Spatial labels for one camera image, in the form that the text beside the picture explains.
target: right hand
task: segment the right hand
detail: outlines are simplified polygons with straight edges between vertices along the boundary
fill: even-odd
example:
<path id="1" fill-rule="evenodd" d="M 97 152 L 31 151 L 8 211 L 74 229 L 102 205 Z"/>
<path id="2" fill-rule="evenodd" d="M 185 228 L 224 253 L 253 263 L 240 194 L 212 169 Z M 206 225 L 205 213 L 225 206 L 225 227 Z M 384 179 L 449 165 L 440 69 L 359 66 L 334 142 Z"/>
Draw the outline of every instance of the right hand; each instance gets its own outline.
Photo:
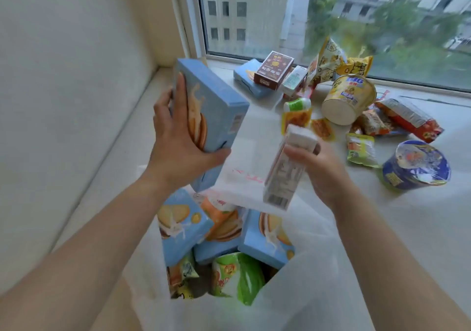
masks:
<path id="1" fill-rule="evenodd" d="M 285 145 L 283 152 L 293 161 L 306 167 L 317 196 L 335 212 L 350 197 L 361 193 L 350 179 L 345 165 L 337 157 L 330 144 L 319 140 L 320 153 L 314 155 L 307 150 Z"/>

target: forearm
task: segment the forearm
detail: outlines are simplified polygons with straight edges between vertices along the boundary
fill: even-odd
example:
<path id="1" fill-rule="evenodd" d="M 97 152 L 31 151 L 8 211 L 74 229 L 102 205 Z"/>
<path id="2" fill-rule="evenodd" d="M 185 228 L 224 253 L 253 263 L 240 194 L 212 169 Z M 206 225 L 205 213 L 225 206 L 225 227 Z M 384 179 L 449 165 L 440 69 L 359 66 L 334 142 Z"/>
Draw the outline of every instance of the forearm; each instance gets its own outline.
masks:
<path id="1" fill-rule="evenodd" d="M 119 194 L 0 298 L 2 330 L 89 330 L 167 197 L 142 181 Z"/>
<path id="2" fill-rule="evenodd" d="M 359 190 L 333 212 L 377 331 L 471 329 L 466 314 Z"/>

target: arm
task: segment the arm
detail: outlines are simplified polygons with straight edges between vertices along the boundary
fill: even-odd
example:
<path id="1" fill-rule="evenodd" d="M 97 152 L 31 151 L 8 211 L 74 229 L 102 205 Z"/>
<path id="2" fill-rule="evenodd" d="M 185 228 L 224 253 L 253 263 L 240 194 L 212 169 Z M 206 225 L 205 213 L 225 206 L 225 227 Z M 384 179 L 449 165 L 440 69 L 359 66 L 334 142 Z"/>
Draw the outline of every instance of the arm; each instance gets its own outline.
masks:
<path id="1" fill-rule="evenodd" d="M 306 166 L 329 207 L 377 331 L 471 330 L 471 321 L 414 259 L 376 208 L 351 181 L 331 146 L 321 152 L 286 147 Z"/>
<path id="2" fill-rule="evenodd" d="M 89 330 L 162 203 L 225 161 L 230 150 L 206 154 L 193 144 L 182 75 L 173 118 L 170 95 L 154 106 L 156 143 L 141 178 L 0 298 L 1 330 Z"/>

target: blue box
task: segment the blue box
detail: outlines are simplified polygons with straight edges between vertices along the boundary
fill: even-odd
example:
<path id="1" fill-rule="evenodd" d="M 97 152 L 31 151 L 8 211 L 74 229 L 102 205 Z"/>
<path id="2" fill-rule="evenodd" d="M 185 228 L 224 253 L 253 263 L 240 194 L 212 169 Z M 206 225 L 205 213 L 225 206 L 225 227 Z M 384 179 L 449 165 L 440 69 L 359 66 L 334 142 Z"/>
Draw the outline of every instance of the blue box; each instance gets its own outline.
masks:
<path id="1" fill-rule="evenodd" d="M 156 218 L 162 236 L 163 256 L 168 267 L 178 263 L 214 225 L 182 188 L 170 195 L 157 212 Z"/>
<path id="2" fill-rule="evenodd" d="M 274 90 L 270 88 L 253 82 L 253 74 L 261 65 L 262 63 L 254 58 L 234 70 L 234 80 L 242 87 L 249 90 L 256 98 L 263 98 L 274 92 Z"/>
<path id="3" fill-rule="evenodd" d="M 195 245 L 193 251 L 198 264 L 206 265 L 216 257 L 237 252 L 246 212 L 245 208 L 238 207 L 207 240 Z"/>
<path id="4" fill-rule="evenodd" d="M 230 148 L 249 102 L 198 60 L 177 60 L 175 86 L 179 72 L 186 80 L 188 129 L 194 143 L 207 153 Z M 193 190 L 200 192 L 212 187 L 221 169 L 218 166 L 199 176 L 191 183 Z"/>
<path id="5" fill-rule="evenodd" d="M 281 226 L 281 217 L 250 209 L 242 228 L 239 251 L 276 269 L 294 257 L 294 247 Z"/>

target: hand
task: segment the hand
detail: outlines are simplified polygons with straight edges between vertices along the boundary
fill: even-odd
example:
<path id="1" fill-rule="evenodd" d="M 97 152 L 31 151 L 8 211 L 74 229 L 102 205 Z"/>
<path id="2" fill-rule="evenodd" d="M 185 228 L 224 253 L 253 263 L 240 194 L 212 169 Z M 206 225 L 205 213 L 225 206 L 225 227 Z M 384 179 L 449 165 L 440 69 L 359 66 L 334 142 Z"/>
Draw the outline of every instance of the hand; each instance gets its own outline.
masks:
<path id="1" fill-rule="evenodd" d="M 318 155 L 290 145 L 285 145 L 283 151 L 290 159 L 306 167 L 315 193 L 335 213 L 342 203 L 360 191 L 332 146 L 323 140 L 319 140 L 319 144 Z"/>
<path id="2" fill-rule="evenodd" d="M 157 183 L 160 188 L 167 189 L 169 194 L 188 185 L 205 171 L 222 165 L 231 153 L 230 149 L 204 153 L 193 143 L 188 131 L 186 84 L 182 73 L 177 78 L 173 116 L 169 111 L 171 93 L 171 89 L 162 93 L 154 105 L 156 143 L 141 177 L 146 183 Z"/>

